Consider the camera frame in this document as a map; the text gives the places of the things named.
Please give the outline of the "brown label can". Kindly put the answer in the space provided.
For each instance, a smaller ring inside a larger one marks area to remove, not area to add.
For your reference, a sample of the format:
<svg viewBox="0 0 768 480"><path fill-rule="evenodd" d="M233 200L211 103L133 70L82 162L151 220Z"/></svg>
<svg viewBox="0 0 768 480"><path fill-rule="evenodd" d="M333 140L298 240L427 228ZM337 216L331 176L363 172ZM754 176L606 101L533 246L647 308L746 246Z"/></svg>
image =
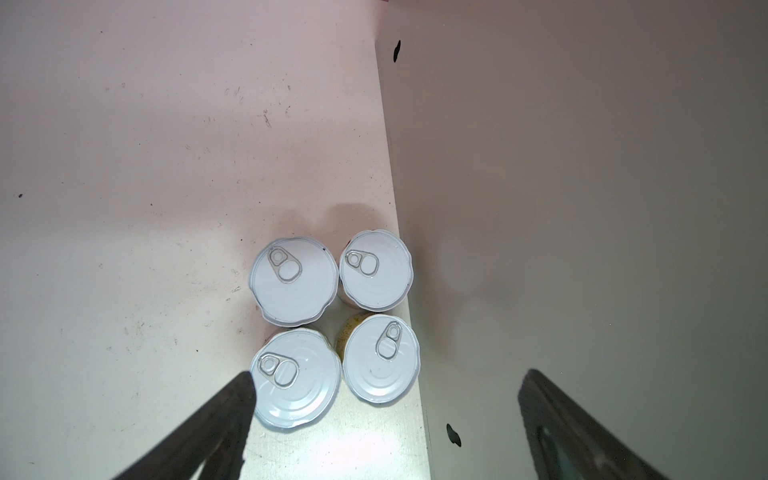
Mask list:
<svg viewBox="0 0 768 480"><path fill-rule="evenodd" d="M416 383L420 344L400 317L360 312L347 319L336 338L342 376L352 393L373 405L389 405Z"/></svg>

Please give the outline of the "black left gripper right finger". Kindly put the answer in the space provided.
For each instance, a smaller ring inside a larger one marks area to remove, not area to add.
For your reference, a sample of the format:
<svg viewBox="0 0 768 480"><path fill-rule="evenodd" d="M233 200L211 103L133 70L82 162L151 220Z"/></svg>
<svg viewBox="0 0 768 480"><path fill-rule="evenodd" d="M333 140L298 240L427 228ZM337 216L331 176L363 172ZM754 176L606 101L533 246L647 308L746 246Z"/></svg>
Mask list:
<svg viewBox="0 0 768 480"><path fill-rule="evenodd" d="M540 479L666 478L542 372L528 370L518 402Z"/></svg>

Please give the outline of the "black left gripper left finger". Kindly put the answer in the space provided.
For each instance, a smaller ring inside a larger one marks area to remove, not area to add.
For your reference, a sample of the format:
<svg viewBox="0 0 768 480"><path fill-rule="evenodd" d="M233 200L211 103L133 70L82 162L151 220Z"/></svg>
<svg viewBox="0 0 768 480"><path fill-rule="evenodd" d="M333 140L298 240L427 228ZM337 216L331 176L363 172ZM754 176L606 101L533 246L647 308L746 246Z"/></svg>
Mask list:
<svg viewBox="0 0 768 480"><path fill-rule="evenodd" d="M243 371L119 479L237 479L257 402L252 374Z"/></svg>

